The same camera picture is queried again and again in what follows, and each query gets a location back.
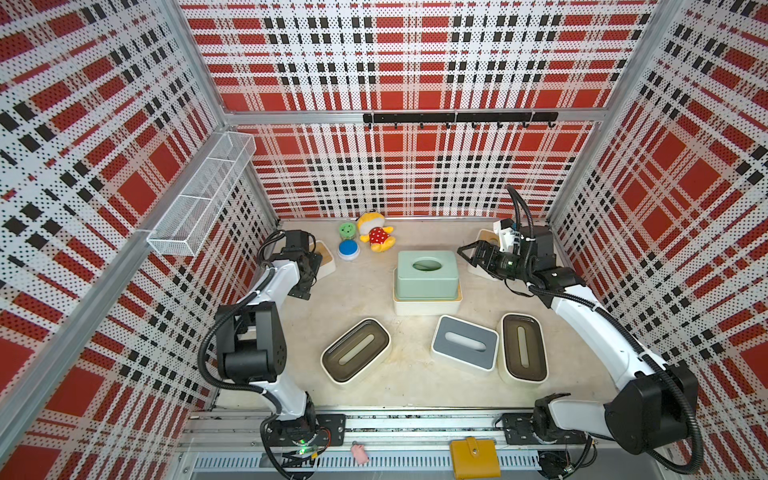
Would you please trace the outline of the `mint green square tissue box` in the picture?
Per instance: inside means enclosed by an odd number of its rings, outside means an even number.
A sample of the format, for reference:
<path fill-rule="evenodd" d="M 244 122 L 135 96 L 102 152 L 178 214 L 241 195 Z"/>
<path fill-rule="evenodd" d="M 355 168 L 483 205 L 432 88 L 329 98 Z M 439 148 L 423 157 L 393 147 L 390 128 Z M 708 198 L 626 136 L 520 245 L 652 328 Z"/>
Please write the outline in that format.
<path fill-rule="evenodd" d="M 456 254 L 448 250 L 400 251 L 394 291 L 400 301 L 455 300 L 459 293 Z"/>

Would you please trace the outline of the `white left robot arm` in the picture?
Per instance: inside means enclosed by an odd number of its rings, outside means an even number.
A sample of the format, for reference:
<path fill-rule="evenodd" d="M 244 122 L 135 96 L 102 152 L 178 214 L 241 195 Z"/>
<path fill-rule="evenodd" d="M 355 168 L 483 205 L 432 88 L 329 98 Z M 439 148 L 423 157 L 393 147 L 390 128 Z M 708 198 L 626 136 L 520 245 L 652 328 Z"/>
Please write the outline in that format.
<path fill-rule="evenodd" d="M 279 309 L 284 301 L 308 300 L 322 263 L 315 236 L 276 230 L 257 251 L 262 274 L 238 301 L 219 307 L 197 352 L 197 369 L 221 390 L 255 393 L 273 408 L 268 423 L 313 430 L 311 396 L 285 373 L 288 348 Z"/>

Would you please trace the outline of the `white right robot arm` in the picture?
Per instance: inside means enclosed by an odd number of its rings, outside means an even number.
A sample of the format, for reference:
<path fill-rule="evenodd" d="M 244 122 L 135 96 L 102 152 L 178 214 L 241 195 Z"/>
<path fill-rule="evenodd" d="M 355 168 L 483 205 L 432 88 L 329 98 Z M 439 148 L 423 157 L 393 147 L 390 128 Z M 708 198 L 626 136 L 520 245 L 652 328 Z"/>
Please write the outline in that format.
<path fill-rule="evenodd" d="M 519 252 L 504 252 L 484 240 L 461 246 L 458 255 L 489 276 L 523 282 L 531 296 L 565 320 L 607 369 L 617 389 L 604 403 L 576 401 L 566 393 L 538 399 L 532 430 L 542 444 L 581 432 L 633 454 L 647 454 L 681 475 L 697 473 L 704 462 L 704 440 L 696 417 L 699 382 L 687 367 L 667 363 L 644 346 L 600 305 L 586 282 L 559 266 L 553 250 L 532 238 Z"/>

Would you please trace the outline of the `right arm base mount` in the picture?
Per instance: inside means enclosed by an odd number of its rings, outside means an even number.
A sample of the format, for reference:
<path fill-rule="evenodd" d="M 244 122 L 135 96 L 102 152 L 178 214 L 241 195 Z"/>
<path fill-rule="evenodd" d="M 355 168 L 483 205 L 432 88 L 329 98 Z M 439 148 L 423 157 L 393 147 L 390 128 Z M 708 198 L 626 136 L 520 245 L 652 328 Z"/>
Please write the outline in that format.
<path fill-rule="evenodd" d="M 500 428 L 507 445 L 584 445 L 586 436 L 580 431 L 562 430 L 535 412 L 504 413 Z"/>

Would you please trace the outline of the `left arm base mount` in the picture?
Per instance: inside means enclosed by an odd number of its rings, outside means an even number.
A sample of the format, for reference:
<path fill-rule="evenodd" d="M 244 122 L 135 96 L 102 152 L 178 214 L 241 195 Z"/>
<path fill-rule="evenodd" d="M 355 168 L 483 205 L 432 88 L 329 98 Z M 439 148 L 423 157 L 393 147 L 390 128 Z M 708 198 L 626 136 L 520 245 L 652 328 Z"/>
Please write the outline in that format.
<path fill-rule="evenodd" d="M 263 440 L 270 447 L 341 446 L 346 432 L 345 414 L 318 414 L 295 420 L 274 420 L 265 426 Z"/>

